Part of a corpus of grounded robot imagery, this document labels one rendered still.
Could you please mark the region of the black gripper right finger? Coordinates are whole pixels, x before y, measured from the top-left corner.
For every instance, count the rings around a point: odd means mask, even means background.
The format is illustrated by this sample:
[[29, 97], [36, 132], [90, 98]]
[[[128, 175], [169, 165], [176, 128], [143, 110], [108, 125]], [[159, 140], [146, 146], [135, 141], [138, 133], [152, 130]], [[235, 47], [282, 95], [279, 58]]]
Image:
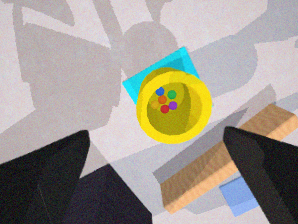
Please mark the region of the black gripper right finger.
[[232, 126], [224, 144], [270, 224], [298, 224], [298, 147]]

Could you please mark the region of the blue marble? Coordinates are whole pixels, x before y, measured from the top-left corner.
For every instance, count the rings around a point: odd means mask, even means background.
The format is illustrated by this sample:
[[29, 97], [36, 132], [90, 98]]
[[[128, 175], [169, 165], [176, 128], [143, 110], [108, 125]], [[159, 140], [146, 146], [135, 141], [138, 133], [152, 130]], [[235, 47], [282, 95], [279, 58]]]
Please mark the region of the blue marble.
[[156, 91], [156, 94], [158, 95], [158, 96], [162, 96], [163, 94], [164, 94], [164, 88], [163, 87], [160, 87], [160, 88], [158, 88]]

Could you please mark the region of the green marble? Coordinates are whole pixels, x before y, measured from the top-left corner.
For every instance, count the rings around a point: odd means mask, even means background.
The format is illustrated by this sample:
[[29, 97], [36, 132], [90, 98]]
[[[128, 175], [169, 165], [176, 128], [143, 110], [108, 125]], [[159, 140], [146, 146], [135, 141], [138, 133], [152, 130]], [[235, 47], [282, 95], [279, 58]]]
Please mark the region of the green marble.
[[170, 90], [167, 94], [168, 98], [174, 99], [176, 97], [176, 92], [174, 90]]

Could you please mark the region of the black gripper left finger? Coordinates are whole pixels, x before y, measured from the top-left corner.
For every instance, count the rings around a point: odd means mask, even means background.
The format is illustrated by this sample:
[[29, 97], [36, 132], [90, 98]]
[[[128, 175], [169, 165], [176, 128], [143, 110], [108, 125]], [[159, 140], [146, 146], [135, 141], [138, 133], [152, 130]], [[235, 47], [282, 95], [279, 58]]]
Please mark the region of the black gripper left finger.
[[0, 164], [0, 224], [61, 224], [83, 172], [88, 130]]

